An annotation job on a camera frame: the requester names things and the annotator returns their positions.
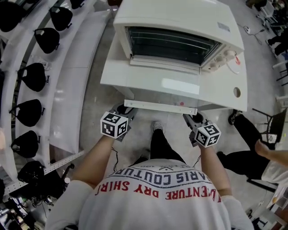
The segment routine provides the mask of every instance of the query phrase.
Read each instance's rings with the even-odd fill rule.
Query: toaster oven
[[[131,65],[216,71],[244,51],[229,6],[217,0],[123,0],[114,28]]]

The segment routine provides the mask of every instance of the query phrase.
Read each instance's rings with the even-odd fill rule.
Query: white sneaker
[[[274,54],[274,57],[277,59],[278,55],[275,54],[275,49],[272,50],[272,53]]]
[[[152,132],[154,132],[156,129],[160,129],[163,131],[163,127],[162,127],[162,124],[160,123],[160,121],[153,121],[151,123],[151,129],[152,129]]]

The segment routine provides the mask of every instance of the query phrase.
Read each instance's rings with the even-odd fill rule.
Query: metal bracket
[[[50,167],[44,169],[44,174],[46,175],[46,174],[58,169],[59,167],[66,165],[70,161],[75,160],[76,158],[82,156],[83,154],[84,154],[84,150],[79,152],[79,153],[72,154],[71,156],[66,157],[66,158],[50,165]],[[13,191],[25,186],[25,185],[27,185],[27,183],[24,183],[21,181],[12,182],[11,184],[9,184],[5,187],[4,195],[8,195],[9,193],[11,193],[11,192],[13,192]]]
[[[166,105],[166,104],[160,104],[160,103],[158,104],[158,103],[152,103],[152,102],[125,100],[124,106],[132,107],[132,108],[139,108],[139,109],[147,109],[147,110],[157,110],[157,111],[164,111],[164,112],[189,114],[189,115],[197,114],[197,109],[195,108],[173,106],[173,105]]]

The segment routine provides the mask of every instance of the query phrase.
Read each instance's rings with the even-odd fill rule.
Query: hand
[[[255,144],[255,151],[258,155],[266,157],[269,154],[269,148],[264,145],[260,140]]]

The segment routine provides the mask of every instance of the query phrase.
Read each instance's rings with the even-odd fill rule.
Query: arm
[[[212,181],[220,196],[232,195],[229,177],[213,147],[199,147],[202,171]]]
[[[113,143],[113,138],[102,136],[86,155],[50,212],[45,230],[62,230],[69,225],[78,225],[87,198],[104,177]]]
[[[102,136],[77,168],[72,180],[85,182],[94,189],[104,177],[114,141]]]
[[[258,155],[263,156],[269,160],[288,167],[288,151],[287,150],[270,150],[260,140],[255,144],[255,151]]]

